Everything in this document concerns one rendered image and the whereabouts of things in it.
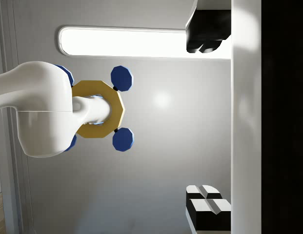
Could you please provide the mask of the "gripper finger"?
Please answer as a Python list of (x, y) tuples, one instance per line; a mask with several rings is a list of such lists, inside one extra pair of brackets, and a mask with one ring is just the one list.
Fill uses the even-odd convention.
[(231, 234), (231, 204), (216, 188), (188, 185), (185, 207), (192, 234)]
[(231, 35), (230, 10), (195, 10), (186, 26), (186, 50), (210, 53)]

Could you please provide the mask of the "drone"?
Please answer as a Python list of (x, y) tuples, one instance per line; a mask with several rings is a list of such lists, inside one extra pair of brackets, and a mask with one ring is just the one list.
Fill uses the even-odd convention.
[(113, 146), (117, 151), (125, 152), (134, 143), (134, 133), (129, 128), (120, 128), (125, 107), (120, 91), (128, 91), (133, 84), (131, 71), (124, 66), (114, 67), (111, 72), (110, 87), (101, 80), (82, 80), (76, 85), (72, 73), (61, 68), (69, 77), (72, 89), (73, 114), (77, 117), (77, 127), (69, 148), (72, 148), (77, 134), (83, 138), (104, 138), (111, 132)]

